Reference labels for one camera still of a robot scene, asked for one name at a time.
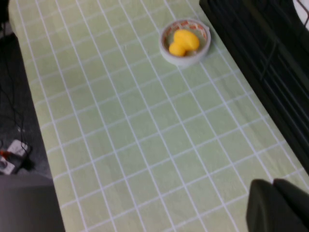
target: black object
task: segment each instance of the black object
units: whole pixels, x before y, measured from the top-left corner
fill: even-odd
[[[37,173],[52,178],[18,39],[11,34],[0,39],[1,149],[6,150],[14,139],[32,148],[18,174]],[[16,161],[14,164],[20,166],[21,162]]]
[[[64,232],[53,181],[40,175],[0,176],[1,232]]]
[[[200,6],[309,173],[309,32],[293,0],[200,0]]]
[[[286,180],[253,180],[246,219],[249,232],[309,232],[309,195]]]
[[[0,160],[0,169],[5,169],[8,166],[8,163],[6,161]]]
[[[0,0],[0,25],[9,20],[9,0]]]

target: power strip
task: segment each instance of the power strip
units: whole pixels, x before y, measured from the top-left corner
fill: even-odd
[[[14,140],[7,149],[8,152],[12,153],[8,157],[8,161],[4,157],[0,158],[0,174],[10,175],[17,171],[27,156],[28,148],[21,141]]]

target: bowl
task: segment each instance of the bowl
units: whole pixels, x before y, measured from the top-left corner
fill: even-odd
[[[199,39],[197,51],[186,52],[184,57],[174,56],[169,53],[169,45],[173,42],[174,32],[179,29],[186,29],[194,33]],[[174,65],[189,66],[201,61],[207,54],[211,43],[209,27],[194,19],[180,19],[168,24],[159,37],[159,48],[166,61]]]

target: grid pattern tablecloth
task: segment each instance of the grid pattern tablecloth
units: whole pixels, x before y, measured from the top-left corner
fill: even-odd
[[[309,178],[212,29],[163,60],[159,31],[198,0],[11,0],[65,227],[246,231],[250,181]]]

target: white bowl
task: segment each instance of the white bowl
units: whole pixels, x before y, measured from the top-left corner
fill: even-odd
[[[194,52],[187,52],[184,57],[174,56],[169,53],[169,45],[173,42],[174,32],[178,29],[186,29],[193,32],[199,39],[199,48]],[[209,27],[194,19],[180,19],[168,24],[159,37],[159,48],[162,56],[169,62],[180,66],[189,66],[202,60],[211,43]]]
[[[305,24],[308,19],[306,10],[309,11],[309,0],[293,0],[293,3],[300,21]],[[306,24],[306,29],[309,30],[309,22]]]

